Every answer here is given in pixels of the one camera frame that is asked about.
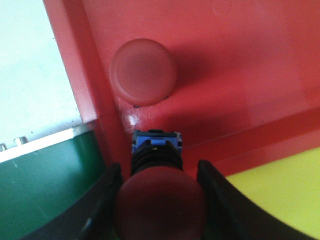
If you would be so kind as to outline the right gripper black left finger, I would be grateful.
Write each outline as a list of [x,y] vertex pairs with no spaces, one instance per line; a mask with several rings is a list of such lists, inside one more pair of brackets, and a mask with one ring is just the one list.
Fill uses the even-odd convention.
[[122,184],[121,165],[113,163],[67,210],[21,239],[116,240],[113,207]]

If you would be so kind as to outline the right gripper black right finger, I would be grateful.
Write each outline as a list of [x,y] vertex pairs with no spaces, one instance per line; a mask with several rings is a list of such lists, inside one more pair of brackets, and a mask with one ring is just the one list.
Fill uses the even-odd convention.
[[236,189],[208,160],[198,162],[197,181],[207,199],[204,240],[310,240]]

